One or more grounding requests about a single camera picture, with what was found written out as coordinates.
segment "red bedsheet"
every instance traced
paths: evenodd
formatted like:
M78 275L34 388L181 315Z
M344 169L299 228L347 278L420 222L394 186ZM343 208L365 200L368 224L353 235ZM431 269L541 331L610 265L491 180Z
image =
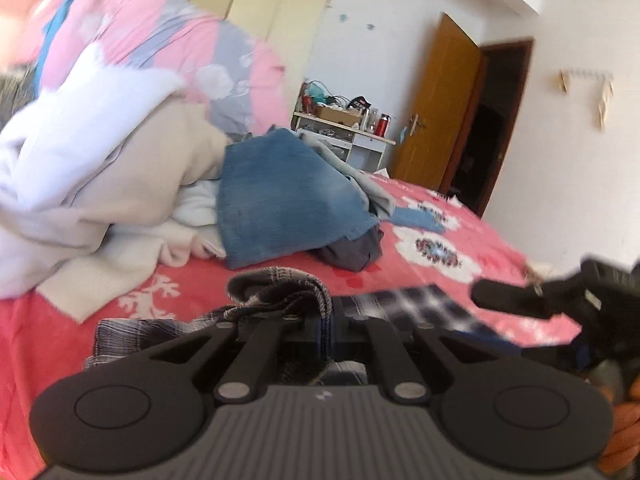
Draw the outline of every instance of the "red bedsheet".
M436 235L384 222L383 256L357 274L326 266L306 253L261 266L306 270L320 278L334 296L436 283L472 314L521 345L563 342L577 333L567 318L543 322L475 307L468 295L470 282L483 276L523 283L524 256L459 204L420 187L374 178L399 205L433 209L447 232ZM44 466L28 429L31 403L51 383L81 370L92 353L99 320L193 319L227 303L225 285L235 273L221 262L195 259L181 268L159 266L145 285L112 301L82 325L34 292L18 300L0 301L0 478L33 478Z

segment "gray cloth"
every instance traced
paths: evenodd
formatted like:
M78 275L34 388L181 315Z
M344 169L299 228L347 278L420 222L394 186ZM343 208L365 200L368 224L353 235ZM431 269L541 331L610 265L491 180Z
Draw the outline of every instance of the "gray cloth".
M96 251L110 224L163 223L180 186L219 176L228 142L201 107L168 98L71 205L0 210L0 298L20 296L65 260Z
M295 132L294 135L312 148L336 170L350 179L352 183L356 183L370 200L374 213L380 220L389 220L396 208L396 201L388 192L375 182L372 182L371 179L361 171L341 161L327 146L315 137L307 135L304 132Z
M380 240L383 235L380 228L375 226L355 240L340 238L337 242L309 252L333 267L360 272L382 256Z

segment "hand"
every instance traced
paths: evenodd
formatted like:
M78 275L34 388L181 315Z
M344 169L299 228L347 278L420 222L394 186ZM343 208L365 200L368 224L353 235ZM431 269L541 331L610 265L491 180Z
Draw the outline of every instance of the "hand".
M612 401L609 390L604 388L602 393ZM640 453L640 376L631 386L629 398L631 402L613 408L613 434L598 460L598 469L607 476L631 464Z

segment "beige sweater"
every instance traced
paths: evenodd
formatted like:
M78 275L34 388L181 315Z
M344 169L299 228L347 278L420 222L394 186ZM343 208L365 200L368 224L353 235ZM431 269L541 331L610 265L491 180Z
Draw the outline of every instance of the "beige sweater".
M110 224L163 224L180 186L219 176L227 144L201 107L169 97L70 206L0 211L0 298L20 296L66 260L92 254Z

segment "white towel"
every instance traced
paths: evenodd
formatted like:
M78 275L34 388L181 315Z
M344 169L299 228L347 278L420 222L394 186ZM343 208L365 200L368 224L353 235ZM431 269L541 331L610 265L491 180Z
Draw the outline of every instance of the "white towel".
M219 180L199 180L192 186L181 187L171 218L191 227L217 224L216 202L219 190Z
M226 257L215 226L197 230L167 220L157 227L113 226L100 249L66 261L36 290L78 323L148 280L158 262L182 267L190 256Z

